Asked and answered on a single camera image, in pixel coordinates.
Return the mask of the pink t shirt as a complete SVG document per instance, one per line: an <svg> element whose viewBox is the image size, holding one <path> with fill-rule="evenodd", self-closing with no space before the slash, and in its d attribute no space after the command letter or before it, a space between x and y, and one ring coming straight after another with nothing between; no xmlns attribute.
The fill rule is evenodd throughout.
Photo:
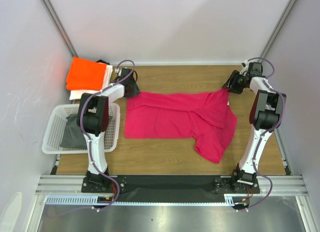
<svg viewBox="0 0 320 232"><path fill-rule="evenodd" d="M126 138L193 138L195 151L213 163L222 160L236 126L227 89L197 94L141 92L126 103Z"/></svg>

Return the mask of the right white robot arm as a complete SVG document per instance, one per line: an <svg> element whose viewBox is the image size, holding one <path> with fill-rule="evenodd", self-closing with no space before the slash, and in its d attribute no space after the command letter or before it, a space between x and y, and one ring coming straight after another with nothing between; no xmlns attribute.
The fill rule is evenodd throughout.
<svg viewBox="0 0 320 232"><path fill-rule="evenodd" d="M274 130L280 126L285 113L286 94L270 85L269 76L263 75L263 64L259 59L244 61L242 70L234 70L222 86L234 94L241 94L245 88L255 93L249 114L250 138L242 159L227 182L234 193L248 192L258 184L258 166L264 147Z"/></svg>

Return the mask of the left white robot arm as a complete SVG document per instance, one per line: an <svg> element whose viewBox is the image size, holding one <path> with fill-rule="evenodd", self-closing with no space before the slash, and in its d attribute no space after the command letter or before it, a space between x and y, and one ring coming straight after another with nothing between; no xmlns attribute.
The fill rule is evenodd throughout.
<svg viewBox="0 0 320 232"><path fill-rule="evenodd" d="M109 105L119 98L132 98L140 93L138 74L134 68L116 68L117 77L95 94L84 93L80 99L77 126L81 129L88 150L88 169L82 182L82 192L106 192L115 186L109 177L104 139L109 125Z"/></svg>

